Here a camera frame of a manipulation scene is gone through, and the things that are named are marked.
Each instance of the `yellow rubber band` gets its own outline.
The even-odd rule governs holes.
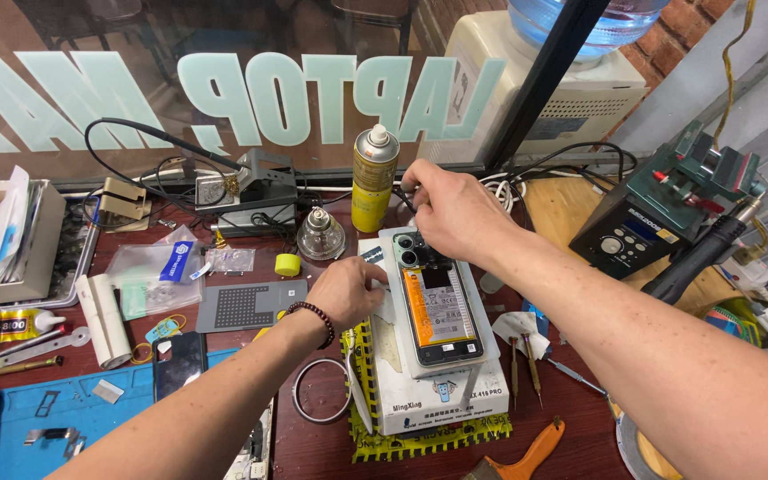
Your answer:
[[[144,359],[144,360],[135,360],[135,352],[140,347],[147,347],[147,348],[149,348],[150,355],[147,355],[147,358]],[[131,363],[134,363],[135,365],[142,365],[144,363],[149,362],[150,359],[152,359],[152,358],[153,358],[153,347],[150,344],[148,344],[147,342],[144,342],[143,344],[135,345],[135,347],[132,349],[132,358],[130,358],[129,361]]]
[[[177,322],[177,323],[178,323],[178,325],[176,326],[176,328],[175,328],[175,329],[173,329],[173,330],[172,330],[172,329],[168,328],[168,326],[167,326],[167,322],[169,322],[170,320],[172,320],[174,317],[182,317],[182,319],[183,319],[183,322],[182,322],[181,324],[179,324],[179,322]],[[171,335],[176,335],[177,333],[179,333],[180,331],[182,331],[182,330],[183,330],[183,327],[185,327],[185,324],[186,324],[186,322],[187,322],[187,320],[186,320],[186,318],[185,318],[185,315],[183,315],[182,313],[174,313],[173,315],[168,315],[168,316],[167,316],[167,317],[166,317],[166,318],[165,318],[163,321],[159,322],[159,324],[157,324],[156,326],[157,326],[157,327],[159,327],[159,326],[163,326],[163,327],[165,327],[165,330],[170,330],[170,331],[171,331],[171,333],[169,333],[169,334],[167,334],[167,335],[165,336],[165,337],[167,337],[167,336],[171,336]]]

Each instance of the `orange utility knife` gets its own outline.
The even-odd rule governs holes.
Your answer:
[[[565,422],[557,415],[553,423],[539,433],[519,462],[499,464],[485,456],[482,462],[461,480],[529,480],[535,469],[556,448],[562,433],[565,433]]]

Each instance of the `spray can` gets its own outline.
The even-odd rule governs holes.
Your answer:
[[[64,320],[64,317],[57,317],[54,313],[39,308],[0,311],[0,343],[40,336]]]
[[[399,140],[381,124],[354,142],[352,223],[360,232],[377,232],[384,225],[399,149]]]

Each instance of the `spray can cap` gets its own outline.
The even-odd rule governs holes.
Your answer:
[[[387,144],[389,139],[387,128],[379,123],[373,126],[372,131],[369,132],[369,142],[376,147]]]

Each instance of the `blue silicone repair mat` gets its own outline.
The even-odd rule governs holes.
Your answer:
[[[209,354],[209,367],[236,351],[237,348],[232,348]],[[114,404],[91,393],[101,379],[124,391]],[[46,392],[59,393],[48,415],[36,417]],[[67,439],[42,438],[33,445],[23,446],[32,429],[75,427],[80,436],[85,437],[85,447],[90,448],[109,431],[151,405],[151,364],[0,390],[0,478],[42,478],[66,462],[63,455]],[[145,438],[144,442],[155,440]]]

